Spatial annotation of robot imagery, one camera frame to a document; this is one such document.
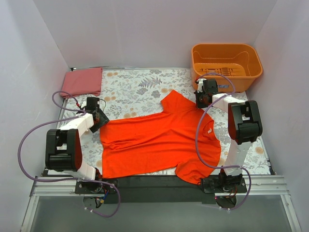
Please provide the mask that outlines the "orange t shirt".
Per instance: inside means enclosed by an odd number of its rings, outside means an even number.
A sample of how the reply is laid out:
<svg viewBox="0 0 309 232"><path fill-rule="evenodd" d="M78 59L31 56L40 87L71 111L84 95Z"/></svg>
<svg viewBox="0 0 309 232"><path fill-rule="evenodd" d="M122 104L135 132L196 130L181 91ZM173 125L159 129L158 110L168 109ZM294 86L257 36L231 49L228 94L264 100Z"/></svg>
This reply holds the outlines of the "orange t shirt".
<svg viewBox="0 0 309 232"><path fill-rule="evenodd" d="M213 172L221 157L213 119L177 91L161 105L160 113L113 120L100 129L103 177L174 168L180 179L198 184Z"/></svg>

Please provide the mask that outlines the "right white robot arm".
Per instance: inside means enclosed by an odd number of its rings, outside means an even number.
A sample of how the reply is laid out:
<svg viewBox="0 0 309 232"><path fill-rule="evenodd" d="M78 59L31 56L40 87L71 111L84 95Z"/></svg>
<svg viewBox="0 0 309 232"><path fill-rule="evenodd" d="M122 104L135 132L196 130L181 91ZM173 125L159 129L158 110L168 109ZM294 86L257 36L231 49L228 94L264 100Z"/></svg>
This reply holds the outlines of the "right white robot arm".
<svg viewBox="0 0 309 232"><path fill-rule="evenodd" d="M227 113L231 144L225 166L220 170L219 188L229 192L236 186L234 177L240 177L249 148L263 132L256 101L236 99L218 91L215 79L199 78L195 91L197 108L215 107Z"/></svg>

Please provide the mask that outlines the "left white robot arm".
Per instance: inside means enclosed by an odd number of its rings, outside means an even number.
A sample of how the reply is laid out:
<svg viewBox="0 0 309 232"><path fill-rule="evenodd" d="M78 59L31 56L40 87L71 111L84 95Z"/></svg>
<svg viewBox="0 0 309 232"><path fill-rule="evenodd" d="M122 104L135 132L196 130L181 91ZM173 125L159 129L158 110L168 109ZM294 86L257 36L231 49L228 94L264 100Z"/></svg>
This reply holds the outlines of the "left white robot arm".
<svg viewBox="0 0 309 232"><path fill-rule="evenodd" d="M83 160L80 138L86 132L97 132L109 119L100 107L100 98L88 97L77 112L77 118L46 135L45 166L48 170L67 173L78 179L87 179L86 187L92 193L102 190L98 170Z"/></svg>

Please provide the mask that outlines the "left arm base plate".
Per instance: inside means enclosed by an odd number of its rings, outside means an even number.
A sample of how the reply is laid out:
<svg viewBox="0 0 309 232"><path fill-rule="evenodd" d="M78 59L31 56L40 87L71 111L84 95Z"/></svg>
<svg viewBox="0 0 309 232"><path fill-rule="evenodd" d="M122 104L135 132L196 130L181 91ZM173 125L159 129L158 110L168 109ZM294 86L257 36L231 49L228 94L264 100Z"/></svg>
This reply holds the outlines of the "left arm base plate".
<svg viewBox="0 0 309 232"><path fill-rule="evenodd" d="M90 181L77 181L74 191L76 194L105 194L107 192L116 193L115 189L110 185Z"/></svg>

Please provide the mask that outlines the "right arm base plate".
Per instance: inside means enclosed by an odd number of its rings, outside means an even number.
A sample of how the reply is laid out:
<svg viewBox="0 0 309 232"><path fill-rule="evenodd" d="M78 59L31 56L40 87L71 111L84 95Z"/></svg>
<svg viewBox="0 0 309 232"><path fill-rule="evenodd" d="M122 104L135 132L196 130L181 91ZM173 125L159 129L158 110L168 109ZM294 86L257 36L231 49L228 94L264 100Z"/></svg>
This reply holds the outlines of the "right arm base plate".
<svg viewBox="0 0 309 232"><path fill-rule="evenodd" d="M241 180L239 185L228 184L222 185L219 183L219 179L215 176L211 176L210 178L204 178L201 180L200 186L205 193L246 193L247 187L244 179Z"/></svg>

